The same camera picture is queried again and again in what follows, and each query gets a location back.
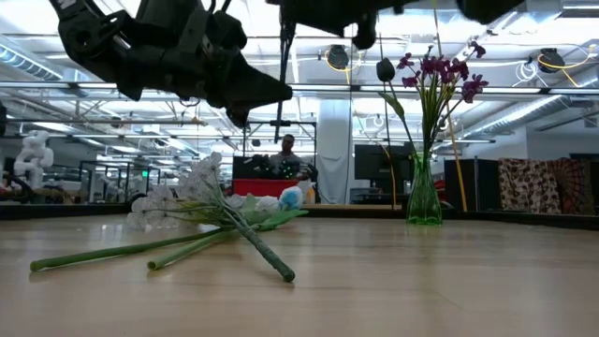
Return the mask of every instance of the flower stem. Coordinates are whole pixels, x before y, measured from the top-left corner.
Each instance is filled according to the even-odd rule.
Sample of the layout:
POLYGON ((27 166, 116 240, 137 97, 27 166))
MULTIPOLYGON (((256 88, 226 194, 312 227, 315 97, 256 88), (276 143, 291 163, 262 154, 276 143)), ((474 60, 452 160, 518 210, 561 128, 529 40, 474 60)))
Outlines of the flower stem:
POLYGON ((98 259, 98 258, 141 253, 141 252, 145 252, 150 249, 160 248, 160 247, 163 247, 166 245, 171 245, 171 244, 181 243, 181 242, 190 242, 192 240, 208 238, 208 237, 210 237, 214 234, 218 234, 222 231, 223 230, 221 228, 217 228, 217 229, 207 231, 204 233, 199 233, 199 234, 175 238, 175 239, 167 239, 167 240, 162 240, 162 241, 158 241, 158 242, 134 244, 134 245, 129 245, 129 246, 101 249, 101 250, 96 250, 96 251, 92 251, 92 252, 85 252, 85 253, 79 253, 79 254, 68 255, 68 256, 44 258, 44 259, 40 259, 40 260, 31 262, 31 264, 29 265, 29 269, 31 271, 41 271, 42 269, 45 269, 45 268, 61 267, 61 266, 65 266, 65 265, 68 265, 71 263, 89 261, 89 260, 98 259))
POLYGON ((200 249, 208 248, 213 243, 227 239, 230 231, 231 229, 220 231, 215 235, 211 235, 207 238, 202 238, 192 243, 186 244, 172 253, 152 259, 148 262, 148 269, 151 271, 157 271, 175 260, 189 256, 200 249))
POLYGON ((296 278, 296 274, 289 268, 271 249, 265 244, 256 234, 256 232, 247 225, 245 219, 242 216, 235 218, 233 213, 235 210, 224 209, 226 216, 228 216, 233 223, 235 224, 235 228, 240 232, 240 234, 247 239, 251 244, 254 245, 258 253, 270 263, 270 265, 277 270, 281 276, 283 276, 283 280, 285 282, 292 282, 296 278))

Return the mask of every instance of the red box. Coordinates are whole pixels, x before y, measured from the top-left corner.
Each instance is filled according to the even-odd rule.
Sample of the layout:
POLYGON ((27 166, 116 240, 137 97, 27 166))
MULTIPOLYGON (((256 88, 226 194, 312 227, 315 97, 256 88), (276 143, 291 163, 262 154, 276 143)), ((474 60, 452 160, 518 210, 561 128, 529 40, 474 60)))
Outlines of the red box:
POLYGON ((255 197, 276 197, 289 187, 297 185, 296 181, 270 180, 270 179, 234 179, 233 193, 247 196, 249 193, 255 197))

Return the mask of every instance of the vase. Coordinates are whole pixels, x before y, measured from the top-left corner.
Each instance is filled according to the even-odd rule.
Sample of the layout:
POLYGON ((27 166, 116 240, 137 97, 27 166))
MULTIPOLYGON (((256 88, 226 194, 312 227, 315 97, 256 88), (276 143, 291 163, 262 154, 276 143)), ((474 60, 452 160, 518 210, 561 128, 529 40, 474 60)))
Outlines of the vase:
POLYGON ((442 222, 441 204, 432 182, 430 158, 428 155, 415 156, 412 193, 407 207, 407 223, 440 226, 442 222))

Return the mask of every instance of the white humanoid robot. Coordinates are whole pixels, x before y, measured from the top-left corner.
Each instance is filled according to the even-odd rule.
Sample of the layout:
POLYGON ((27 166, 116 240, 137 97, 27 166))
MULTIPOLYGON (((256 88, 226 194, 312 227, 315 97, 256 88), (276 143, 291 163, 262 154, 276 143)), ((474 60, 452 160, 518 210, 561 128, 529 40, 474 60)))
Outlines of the white humanoid robot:
POLYGON ((54 163, 54 152, 46 148, 46 140, 50 135, 47 131, 31 131, 22 140, 22 150, 15 160, 15 175, 29 174, 31 188, 40 188, 43 183, 44 169, 54 163))

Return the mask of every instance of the patterned fabric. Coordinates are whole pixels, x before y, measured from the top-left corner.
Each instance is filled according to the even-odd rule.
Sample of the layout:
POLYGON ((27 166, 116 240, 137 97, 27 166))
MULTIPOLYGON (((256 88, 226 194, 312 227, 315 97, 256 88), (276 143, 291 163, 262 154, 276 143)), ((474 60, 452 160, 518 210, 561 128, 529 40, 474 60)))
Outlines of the patterned fabric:
POLYGON ((561 213, 557 182, 546 162, 499 159, 499 187, 504 210, 561 213))
POLYGON ((560 187, 562 213, 594 215, 589 161, 561 158, 548 165, 560 187))

